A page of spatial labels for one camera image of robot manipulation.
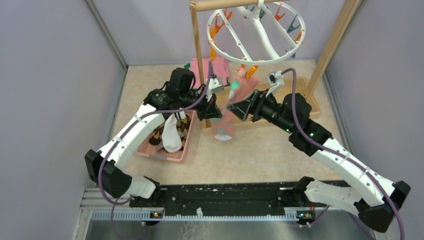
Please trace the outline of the pink patterned sock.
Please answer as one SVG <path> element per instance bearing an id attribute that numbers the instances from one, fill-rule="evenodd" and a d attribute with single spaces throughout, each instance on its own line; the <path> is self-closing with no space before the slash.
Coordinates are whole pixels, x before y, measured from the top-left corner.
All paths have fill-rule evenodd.
<path id="1" fill-rule="evenodd" d="M 237 116 L 233 113 L 233 105 L 244 101 L 259 83 L 260 80 L 256 76 L 248 77 L 248 70 L 245 67 L 238 69 L 235 80 L 230 86 L 228 97 L 224 104 L 219 107 L 221 117 L 210 120 L 215 139 L 226 142 L 234 137 L 236 130 L 234 120 Z"/>

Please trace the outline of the brown argyle sock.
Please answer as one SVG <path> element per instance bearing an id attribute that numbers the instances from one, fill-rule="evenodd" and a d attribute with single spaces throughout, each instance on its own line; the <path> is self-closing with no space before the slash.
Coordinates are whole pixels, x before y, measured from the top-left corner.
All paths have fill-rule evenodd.
<path id="1" fill-rule="evenodd" d="M 191 125 L 191 118 L 188 115 L 186 115 L 184 119 L 179 119 L 177 121 L 176 129 L 181 140 L 181 148 L 180 148 L 181 151 L 183 151 L 185 148 L 188 133 L 190 130 L 190 125 Z"/>
<path id="2" fill-rule="evenodd" d="M 150 145 L 158 146 L 162 142 L 162 134 L 163 134 L 163 131 L 164 131 L 164 127 L 165 127 L 165 124 L 163 123 L 153 130 L 153 132 L 151 133 L 151 136 L 148 140 Z"/>

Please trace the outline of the white tall sock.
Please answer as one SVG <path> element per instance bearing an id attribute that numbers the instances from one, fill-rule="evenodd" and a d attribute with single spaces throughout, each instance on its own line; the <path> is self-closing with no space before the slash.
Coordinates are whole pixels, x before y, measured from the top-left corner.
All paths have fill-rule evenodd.
<path id="1" fill-rule="evenodd" d="M 175 153 L 182 147 L 181 139 L 177 132 L 177 121 L 185 118 L 185 112 L 180 111 L 172 113 L 165 121 L 162 134 L 162 144 L 163 148 L 169 153 Z"/>

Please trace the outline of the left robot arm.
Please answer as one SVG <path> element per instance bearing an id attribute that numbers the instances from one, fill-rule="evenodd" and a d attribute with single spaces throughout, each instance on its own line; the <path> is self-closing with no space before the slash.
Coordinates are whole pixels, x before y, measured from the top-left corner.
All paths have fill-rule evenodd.
<path id="1" fill-rule="evenodd" d="M 149 207 L 160 202 L 158 183 L 148 177 L 135 177 L 124 170 L 139 145 L 161 124 L 186 111 L 196 111 L 200 121 L 222 116 L 216 104 L 216 93 L 223 90 L 213 83 L 216 79 L 212 65 L 208 67 L 207 82 L 191 88 L 195 74 L 178 67 L 161 88 L 148 93 L 138 111 L 125 127 L 98 150 L 90 149 L 84 156 L 89 178 L 99 186 L 109 202 L 125 194 L 141 197 Z"/>

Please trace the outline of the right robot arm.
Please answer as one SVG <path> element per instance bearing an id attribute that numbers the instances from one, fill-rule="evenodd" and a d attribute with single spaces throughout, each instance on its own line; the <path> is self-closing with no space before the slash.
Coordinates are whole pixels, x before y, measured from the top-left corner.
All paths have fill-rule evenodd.
<path id="1" fill-rule="evenodd" d="M 286 131 L 296 149 L 329 167 L 347 183 L 341 187 L 303 177 L 299 189 L 293 192 L 297 205 L 313 202 L 344 210 L 380 233 L 400 216 L 410 186 L 404 181 L 393 182 L 358 160 L 328 130 L 310 119 L 312 108 L 300 93 L 290 93 L 278 103 L 272 94 L 255 90 L 227 109 L 242 121 L 264 119 Z"/>

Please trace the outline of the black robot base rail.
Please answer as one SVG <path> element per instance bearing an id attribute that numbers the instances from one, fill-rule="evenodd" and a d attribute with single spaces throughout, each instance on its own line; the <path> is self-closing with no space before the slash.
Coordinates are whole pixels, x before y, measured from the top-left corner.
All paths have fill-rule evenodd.
<path id="1" fill-rule="evenodd" d="M 160 209 L 165 217 L 294 217 L 314 221 L 316 203 L 295 188 L 296 182 L 176 184 L 159 186 L 150 198 L 134 196 L 131 208 Z"/>

